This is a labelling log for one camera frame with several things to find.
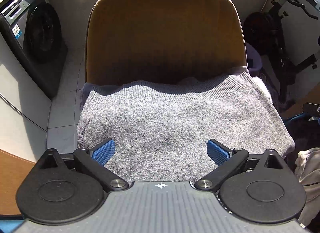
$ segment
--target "beige cloth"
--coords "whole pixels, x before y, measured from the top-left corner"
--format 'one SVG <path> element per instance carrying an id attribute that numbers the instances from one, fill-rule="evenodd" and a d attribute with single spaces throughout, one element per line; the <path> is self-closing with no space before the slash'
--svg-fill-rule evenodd
<path id="1" fill-rule="evenodd" d="M 320 182 L 320 148 L 300 151 L 296 165 L 294 173 L 302 185 Z M 306 186 L 304 189 L 307 202 L 298 221 L 307 226 L 320 211 L 320 183 Z"/>

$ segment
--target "chair backrest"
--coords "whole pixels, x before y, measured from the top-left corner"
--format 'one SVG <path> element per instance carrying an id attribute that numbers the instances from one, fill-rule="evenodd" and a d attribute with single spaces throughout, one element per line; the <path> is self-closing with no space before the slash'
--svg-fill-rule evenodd
<path id="1" fill-rule="evenodd" d="M 99 0 L 86 37 L 86 82 L 175 84 L 246 66 L 230 0 Z"/>

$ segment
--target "blue gripper pad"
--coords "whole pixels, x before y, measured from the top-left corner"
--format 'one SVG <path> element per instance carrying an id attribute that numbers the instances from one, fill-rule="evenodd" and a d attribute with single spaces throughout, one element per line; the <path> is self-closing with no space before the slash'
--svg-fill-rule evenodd
<path id="1" fill-rule="evenodd" d="M 230 158 L 230 153 L 228 152 L 228 150 L 229 149 L 227 148 L 223 149 L 221 146 L 219 146 L 218 142 L 215 143 L 209 140 L 207 143 L 207 154 L 218 166 L 220 166 Z"/>
<path id="2" fill-rule="evenodd" d="M 99 164 L 105 165 L 107 161 L 109 161 L 111 157 L 115 154 L 115 152 L 116 144 L 114 140 L 107 139 L 95 146 L 94 148 L 90 149 L 89 155 Z"/>

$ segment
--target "exercise bike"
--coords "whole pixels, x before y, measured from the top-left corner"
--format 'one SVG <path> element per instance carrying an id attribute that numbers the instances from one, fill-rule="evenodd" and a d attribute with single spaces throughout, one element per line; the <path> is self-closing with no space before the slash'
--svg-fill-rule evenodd
<path id="1" fill-rule="evenodd" d="M 244 21 L 243 32 L 244 39 L 253 46 L 260 55 L 269 57 L 271 66 L 280 83 L 279 101 L 285 103 L 287 99 L 287 86 L 295 83 L 298 73 L 315 64 L 320 58 L 320 53 L 313 54 L 302 61 L 297 66 L 292 63 L 285 48 L 284 34 L 281 20 L 288 16 L 286 11 L 279 15 L 279 10 L 285 2 L 300 7 L 310 18 L 318 20 L 318 17 L 310 14 L 304 4 L 298 0 L 280 0 L 272 1 L 273 7 L 267 13 L 252 13 Z"/>

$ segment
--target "washing machine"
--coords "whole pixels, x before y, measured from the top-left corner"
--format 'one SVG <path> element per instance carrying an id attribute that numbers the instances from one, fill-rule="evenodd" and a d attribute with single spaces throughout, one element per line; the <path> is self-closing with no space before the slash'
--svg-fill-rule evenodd
<path id="1" fill-rule="evenodd" d="M 0 8 L 0 31 L 39 88 L 56 96 L 68 49 L 48 0 L 10 0 Z"/>

